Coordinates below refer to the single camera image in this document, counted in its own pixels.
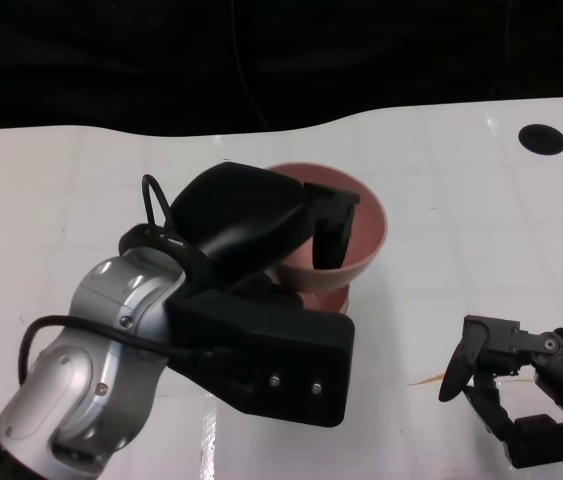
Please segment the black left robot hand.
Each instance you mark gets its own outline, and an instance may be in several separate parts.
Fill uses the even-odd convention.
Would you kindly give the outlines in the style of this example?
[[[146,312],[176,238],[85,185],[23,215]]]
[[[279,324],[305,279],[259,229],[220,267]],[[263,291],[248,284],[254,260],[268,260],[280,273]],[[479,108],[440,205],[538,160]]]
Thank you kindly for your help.
[[[328,311],[324,294],[301,293],[270,269],[305,242],[317,270],[342,266],[358,194],[235,162],[197,176],[172,202],[174,232],[210,261],[218,285],[258,303]]]

